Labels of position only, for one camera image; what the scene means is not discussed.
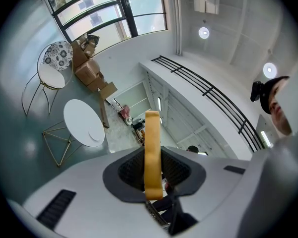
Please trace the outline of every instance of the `yellow block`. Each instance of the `yellow block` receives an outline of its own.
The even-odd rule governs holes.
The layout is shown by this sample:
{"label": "yellow block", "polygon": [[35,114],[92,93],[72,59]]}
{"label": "yellow block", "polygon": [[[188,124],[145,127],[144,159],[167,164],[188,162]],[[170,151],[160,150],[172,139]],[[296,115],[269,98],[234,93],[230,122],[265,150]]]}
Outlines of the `yellow block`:
{"label": "yellow block", "polygon": [[147,200],[162,199],[160,115],[146,112],[145,195]]}

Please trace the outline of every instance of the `chair backrest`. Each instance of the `chair backrest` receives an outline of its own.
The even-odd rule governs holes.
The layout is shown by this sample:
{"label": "chair backrest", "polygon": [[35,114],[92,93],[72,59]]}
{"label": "chair backrest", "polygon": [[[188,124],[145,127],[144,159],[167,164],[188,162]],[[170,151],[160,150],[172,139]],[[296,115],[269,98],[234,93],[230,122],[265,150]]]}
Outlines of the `chair backrest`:
{"label": "chair backrest", "polygon": [[66,41],[57,41],[50,45],[43,57],[43,63],[57,71],[68,68],[72,62],[73,49]]}

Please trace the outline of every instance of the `person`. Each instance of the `person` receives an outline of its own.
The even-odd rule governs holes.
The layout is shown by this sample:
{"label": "person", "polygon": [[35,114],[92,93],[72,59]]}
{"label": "person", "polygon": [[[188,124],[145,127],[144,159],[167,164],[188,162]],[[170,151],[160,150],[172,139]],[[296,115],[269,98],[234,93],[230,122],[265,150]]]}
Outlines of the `person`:
{"label": "person", "polygon": [[272,116],[273,124],[277,130],[286,136],[291,134],[292,129],[276,100],[276,94],[286,86],[288,79],[288,76],[281,76],[273,78],[265,84],[260,81],[254,82],[251,95],[251,101],[256,101],[260,98],[262,109]]}
{"label": "person", "polygon": [[[196,146],[191,145],[188,147],[187,151],[198,153],[199,149]],[[165,211],[164,213],[161,214],[161,217],[168,223],[171,223],[171,221],[172,221],[172,204],[173,204],[171,197],[172,197],[172,193],[173,193],[173,188],[167,182],[164,185],[164,189],[168,195],[165,196],[163,199],[154,202],[152,205],[158,212]]]}

